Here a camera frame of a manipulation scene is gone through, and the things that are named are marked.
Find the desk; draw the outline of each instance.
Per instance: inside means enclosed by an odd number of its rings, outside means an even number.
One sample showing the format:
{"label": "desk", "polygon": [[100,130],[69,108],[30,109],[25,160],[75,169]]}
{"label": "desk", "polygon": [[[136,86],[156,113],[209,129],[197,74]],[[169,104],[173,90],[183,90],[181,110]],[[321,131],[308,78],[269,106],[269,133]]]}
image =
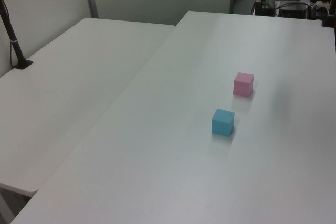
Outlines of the desk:
{"label": "desk", "polygon": [[[333,34],[307,20],[188,12],[13,223],[307,224],[315,213],[333,223],[336,197],[323,201],[336,174]],[[232,95],[239,71],[255,74],[251,99]],[[217,108],[236,112],[230,138],[211,135]],[[293,197],[304,179],[320,184]]]}
{"label": "desk", "polygon": [[1,77],[0,187],[32,196],[173,28],[84,19]]}

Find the table surface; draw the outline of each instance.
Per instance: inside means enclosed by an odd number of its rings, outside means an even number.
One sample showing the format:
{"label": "table surface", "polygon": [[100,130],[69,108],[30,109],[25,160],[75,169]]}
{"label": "table surface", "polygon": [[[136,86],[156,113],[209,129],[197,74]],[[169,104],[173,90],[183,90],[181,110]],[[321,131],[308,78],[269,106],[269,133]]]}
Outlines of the table surface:
{"label": "table surface", "polygon": [[333,29],[188,12],[13,224],[334,223],[335,105]]}
{"label": "table surface", "polygon": [[0,187],[32,196],[173,26],[84,19],[0,78]]}

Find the wire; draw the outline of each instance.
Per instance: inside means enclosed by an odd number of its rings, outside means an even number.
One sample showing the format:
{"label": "wire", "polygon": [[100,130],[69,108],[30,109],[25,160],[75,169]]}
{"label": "wire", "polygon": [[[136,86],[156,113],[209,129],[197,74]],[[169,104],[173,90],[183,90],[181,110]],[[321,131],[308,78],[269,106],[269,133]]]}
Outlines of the wire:
{"label": "wire", "polygon": [[9,42],[9,60],[10,60],[10,66],[12,67],[12,69],[14,68],[13,67],[13,63],[12,63],[12,42],[10,41]]}
{"label": "wire", "polygon": [[253,12],[254,12],[255,8],[256,8],[256,2],[254,1],[253,6],[252,6],[252,10],[251,10],[251,15],[253,15]]}
{"label": "wire", "polygon": [[276,8],[275,10],[278,10],[278,9],[281,9],[283,7],[287,7],[287,6],[292,6],[292,5],[307,5],[308,8],[310,7],[310,5],[308,5],[307,3],[304,3],[304,2],[296,2],[296,3],[286,3],[286,4],[283,4],[283,5],[280,5],[278,8]]}
{"label": "wire", "polygon": [[2,3],[3,3],[3,4],[4,4],[4,6],[5,6],[6,13],[7,13],[7,16],[8,16],[8,18],[9,18],[9,11],[8,11],[8,9],[7,9],[7,5],[6,5],[6,3],[5,3],[5,1],[4,1],[4,0],[2,0]]}

